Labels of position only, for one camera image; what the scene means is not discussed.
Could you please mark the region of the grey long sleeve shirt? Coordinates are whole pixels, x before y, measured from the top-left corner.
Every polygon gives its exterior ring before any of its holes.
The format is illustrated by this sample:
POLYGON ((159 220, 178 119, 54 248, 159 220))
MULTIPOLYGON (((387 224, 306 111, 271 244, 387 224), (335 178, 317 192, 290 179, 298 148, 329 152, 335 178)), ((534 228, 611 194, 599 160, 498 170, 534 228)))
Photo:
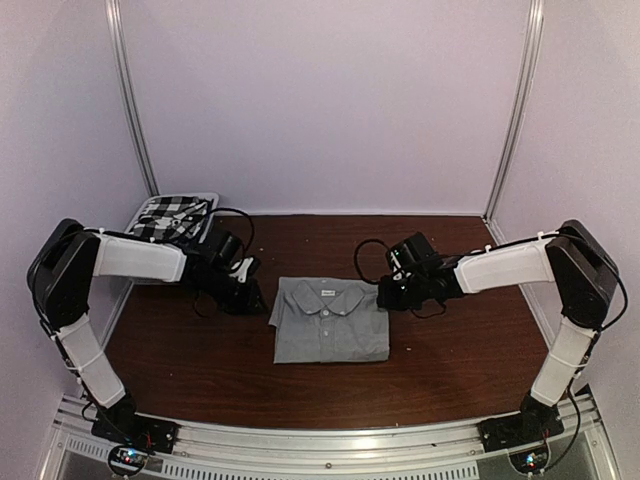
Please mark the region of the grey long sleeve shirt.
POLYGON ((390 356, 389 315, 361 280, 282 277, 269 325, 276 364, 376 363, 390 356))

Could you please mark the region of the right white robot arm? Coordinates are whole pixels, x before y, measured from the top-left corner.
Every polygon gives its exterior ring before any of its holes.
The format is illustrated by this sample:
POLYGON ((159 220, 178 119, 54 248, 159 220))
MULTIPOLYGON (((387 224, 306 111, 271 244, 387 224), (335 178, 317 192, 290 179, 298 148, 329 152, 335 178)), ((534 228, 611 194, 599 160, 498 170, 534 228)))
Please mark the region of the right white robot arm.
POLYGON ((615 296, 629 300, 619 268, 579 220, 550 232, 465 253, 437 252, 416 233, 387 251, 389 273, 378 281, 378 305, 389 311, 418 310, 426 302, 511 286, 546 284, 556 292, 556 333, 523 406, 513 419, 519 440, 535 440, 551 424, 550 408, 586 367, 596 342, 620 320, 611 315, 615 296))

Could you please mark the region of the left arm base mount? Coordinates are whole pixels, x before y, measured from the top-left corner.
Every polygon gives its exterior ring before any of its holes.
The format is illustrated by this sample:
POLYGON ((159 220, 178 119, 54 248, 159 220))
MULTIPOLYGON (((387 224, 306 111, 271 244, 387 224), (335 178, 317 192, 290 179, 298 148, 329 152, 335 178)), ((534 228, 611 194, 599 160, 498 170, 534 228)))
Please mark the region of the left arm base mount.
POLYGON ((171 454, 179 426, 175 422, 135 415, 126 431, 123 425, 99 417, 91 434, 113 443, 107 453, 107 466, 119 477, 141 473, 158 453, 171 454))

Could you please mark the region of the left aluminium corner post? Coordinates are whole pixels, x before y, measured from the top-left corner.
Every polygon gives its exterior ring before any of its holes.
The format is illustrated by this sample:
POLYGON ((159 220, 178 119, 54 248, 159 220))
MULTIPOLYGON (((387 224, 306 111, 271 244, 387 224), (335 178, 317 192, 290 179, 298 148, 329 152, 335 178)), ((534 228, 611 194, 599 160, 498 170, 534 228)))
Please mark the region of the left aluminium corner post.
POLYGON ((118 0, 106 0, 104 4, 107 26, 114 53, 115 71, 123 101, 125 121, 129 129, 134 154, 141 171, 146 192, 149 196, 156 196, 160 193, 160 190, 149 156, 149 150, 135 98, 122 22, 121 2, 118 0))

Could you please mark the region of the aluminium corner post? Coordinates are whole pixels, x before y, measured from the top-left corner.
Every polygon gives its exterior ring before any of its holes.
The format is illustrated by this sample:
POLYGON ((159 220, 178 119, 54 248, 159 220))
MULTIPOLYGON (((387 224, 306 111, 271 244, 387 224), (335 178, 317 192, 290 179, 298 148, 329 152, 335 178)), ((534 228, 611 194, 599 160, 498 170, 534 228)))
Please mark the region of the aluminium corner post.
POLYGON ((107 26, 114 53, 115 71, 123 101, 125 121, 129 129, 134 154, 141 171, 146 192, 149 196, 156 196, 160 193, 160 190, 149 156, 149 150, 135 98, 122 22, 121 2, 118 0, 106 0, 104 4, 107 26))
POLYGON ((499 202, 507 184, 509 171, 515 157, 519 136, 524 124, 526 106, 534 82, 544 29, 543 0, 531 0, 527 15, 523 51, 515 96, 509 117, 499 164, 483 218, 487 224, 494 221, 499 202))

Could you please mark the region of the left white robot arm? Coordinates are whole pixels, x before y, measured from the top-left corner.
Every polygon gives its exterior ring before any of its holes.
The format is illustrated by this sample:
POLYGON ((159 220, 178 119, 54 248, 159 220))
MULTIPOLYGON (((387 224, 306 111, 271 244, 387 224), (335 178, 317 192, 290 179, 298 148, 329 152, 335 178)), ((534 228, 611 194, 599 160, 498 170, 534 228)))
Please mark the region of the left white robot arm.
POLYGON ((254 276, 259 261, 241 248, 239 238, 215 228, 197 240, 141 238, 66 218, 37 253, 26 281, 39 322, 89 398, 109 409, 104 425, 121 443, 137 442, 144 424, 119 405, 126 388, 96 336, 92 301, 109 283, 143 280, 204 293, 228 315, 261 314, 267 305, 254 276))

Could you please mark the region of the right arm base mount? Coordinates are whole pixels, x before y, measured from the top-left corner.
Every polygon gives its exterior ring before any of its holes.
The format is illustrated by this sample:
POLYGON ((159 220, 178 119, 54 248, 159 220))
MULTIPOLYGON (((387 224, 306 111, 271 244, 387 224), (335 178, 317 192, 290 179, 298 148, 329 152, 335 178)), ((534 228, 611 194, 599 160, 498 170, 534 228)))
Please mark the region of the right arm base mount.
POLYGON ((562 434, 561 420, 539 420, 535 415, 517 413, 481 421, 478 432, 486 453, 506 451, 512 467, 520 474, 541 474, 550 464, 548 440, 562 434))

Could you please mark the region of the aluminium front rail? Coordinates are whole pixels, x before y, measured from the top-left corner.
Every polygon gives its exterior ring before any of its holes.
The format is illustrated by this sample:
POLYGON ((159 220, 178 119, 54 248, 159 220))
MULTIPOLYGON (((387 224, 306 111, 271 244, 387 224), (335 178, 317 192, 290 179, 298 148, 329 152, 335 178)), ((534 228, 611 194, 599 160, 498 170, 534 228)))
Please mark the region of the aluminium front rail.
MULTIPOLYGON (((577 396, 580 434, 550 472, 520 473, 528 444, 489 452, 485 418, 360 430, 260 429, 173 420, 171 454, 157 453, 131 479, 621 479, 591 395, 577 396)), ((63 396, 36 479, 123 479, 107 464, 113 443, 91 435, 93 407, 63 396)))

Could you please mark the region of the right aluminium corner post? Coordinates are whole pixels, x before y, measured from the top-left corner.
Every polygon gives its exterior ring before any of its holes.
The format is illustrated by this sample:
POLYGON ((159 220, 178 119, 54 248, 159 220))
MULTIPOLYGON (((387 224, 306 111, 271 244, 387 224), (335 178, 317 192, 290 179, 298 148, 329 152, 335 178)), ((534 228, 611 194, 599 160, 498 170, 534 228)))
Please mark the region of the right aluminium corner post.
POLYGON ((544 29, 543 0, 531 0, 527 15, 523 51, 515 96, 509 117, 499 164, 483 218, 487 224, 494 221, 499 202, 507 184, 509 171, 515 157, 519 136, 524 124, 526 106, 534 82, 544 29))

